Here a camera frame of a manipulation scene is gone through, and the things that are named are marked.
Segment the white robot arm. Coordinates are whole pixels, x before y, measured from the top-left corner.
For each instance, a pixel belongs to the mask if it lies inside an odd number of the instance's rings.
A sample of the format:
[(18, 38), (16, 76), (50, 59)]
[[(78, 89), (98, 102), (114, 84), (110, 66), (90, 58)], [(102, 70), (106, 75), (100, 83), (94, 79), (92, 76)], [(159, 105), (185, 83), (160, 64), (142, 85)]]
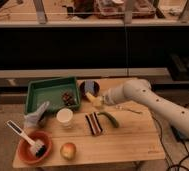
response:
[(98, 96), (94, 104), (111, 106), (127, 101), (148, 107), (189, 138), (189, 109), (158, 96), (145, 79), (131, 79), (111, 87)]

